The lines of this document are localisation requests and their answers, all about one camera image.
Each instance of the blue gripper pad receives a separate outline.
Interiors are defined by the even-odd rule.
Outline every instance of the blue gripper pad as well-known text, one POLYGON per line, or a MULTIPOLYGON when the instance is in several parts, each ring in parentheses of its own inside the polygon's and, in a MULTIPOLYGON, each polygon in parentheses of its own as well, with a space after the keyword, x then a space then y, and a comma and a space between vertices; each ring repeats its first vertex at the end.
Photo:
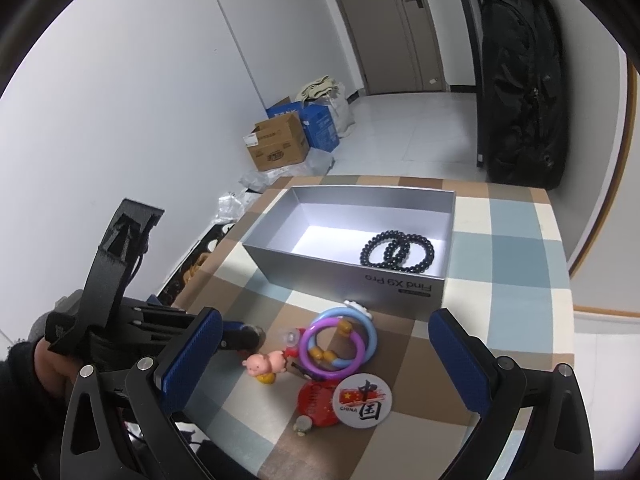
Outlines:
POLYGON ((217 310, 211 310, 162 376, 162 410, 166 414, 180 412, 187 405, 222 341, 222 332, 222 316, 217 310))
POLYGON ((463 340, 465 336, 469 337, 448 310, 441 308, 431 314, 431 345, 466 408, 484 417, 491 406, 489 379, 463 340))

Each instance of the white label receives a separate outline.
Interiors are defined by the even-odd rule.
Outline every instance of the white label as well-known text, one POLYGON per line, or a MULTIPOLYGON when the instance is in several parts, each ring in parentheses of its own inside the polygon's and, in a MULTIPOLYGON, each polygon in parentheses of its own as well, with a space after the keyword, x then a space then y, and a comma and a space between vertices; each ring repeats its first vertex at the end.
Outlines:
POLYGON ((255 134, 255 132, 253 132, 252 134, 244 137, 244 143, 248 148, 250 148, 251 146, 257 146, 258 136, 255 134))
POLYGON ((372 428, 391 412, 391 388, 379 377, 347 377, 334 391, 332 405, 341 422, 352 428, 372 428))

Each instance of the table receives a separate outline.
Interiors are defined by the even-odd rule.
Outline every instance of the table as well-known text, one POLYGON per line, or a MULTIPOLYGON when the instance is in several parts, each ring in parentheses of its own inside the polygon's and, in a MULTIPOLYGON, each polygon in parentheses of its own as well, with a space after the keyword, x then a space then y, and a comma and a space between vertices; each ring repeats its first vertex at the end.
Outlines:
MULTIPOLYGON (((176 299, 196 313, 213 306, 225 319, 261 326, 263 352, 282 349, 278 330, 305 327, 335 303, 271 285, 242 246, 254 222, 293 185, 360 184, 456 192, 454 233, 443 306, 496 356, 521 367, 573 364, 574 318, 566 259, 546 192, 409 177, 281 178, 218 244, 176 299)), ((378 352, 362 370, 393 391, 392 413, 377 427, 343 424, 299 437, 292 430, 304 379, 280 374, 266 386, 244 373, 236 352, 218 352, 187 406, 212 441, 266 480, 436 479, 476 422, 429 342, 427 323, 374 313, 378 352)), ((503 478, 529 418, 520 416, 492 478, 503 478)))

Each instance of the blue ring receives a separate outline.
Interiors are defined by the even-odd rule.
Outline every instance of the blue ring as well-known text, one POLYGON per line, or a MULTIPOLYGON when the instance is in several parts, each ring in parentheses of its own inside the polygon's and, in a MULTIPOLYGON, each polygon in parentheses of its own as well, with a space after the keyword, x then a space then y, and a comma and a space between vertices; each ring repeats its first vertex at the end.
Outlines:
MULTIPOLYGON (((364 325, 364 328, 367 330, 367 337, 369 338, 369 342, 367 343, 367 351, 364 354, 363 364, 369 361, 378 347, 378 333, 376 332, 376 328, 373 326, 372 321, 365 316, 361 311, 356 310, 355 308, 349 308, 346 306, 336 306, 335 308, 330 308, 329 310, 325 310, 320 316, 316 317, 311 324, 315 324, 322 319, 326 319, 327 317, 351 317, 353 319, 358 320, 364 325)), ((309 338, 309 344, 307 350, 311 350, 313 347, 317 346, 316 343, 316 335, 313 334, 311 338, 309 338)), ((338 370, 344 370, 347 366, 351 365, 353 359, 334 359, 331 362, 331 365, 338 368, 338 370)))

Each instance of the open rectangular box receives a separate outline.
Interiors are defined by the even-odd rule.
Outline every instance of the open rectangular box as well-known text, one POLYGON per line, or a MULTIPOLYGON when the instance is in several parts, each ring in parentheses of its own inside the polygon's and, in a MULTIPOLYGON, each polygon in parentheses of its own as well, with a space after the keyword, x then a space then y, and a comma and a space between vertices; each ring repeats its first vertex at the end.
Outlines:
MULTIPOLYGON (((455 193, 384 186, 295 186, 257 222, 243 245, 275 284, 328 300, 426 321, 442 303, 455 193), (360 252, 387 230, 427 237, 434 248, 422 274, 360 265, 360 252)), ((383 259, 385 244, 371 254, 383 259)), ((412 244, 405 267, 424 250, 412 244)))

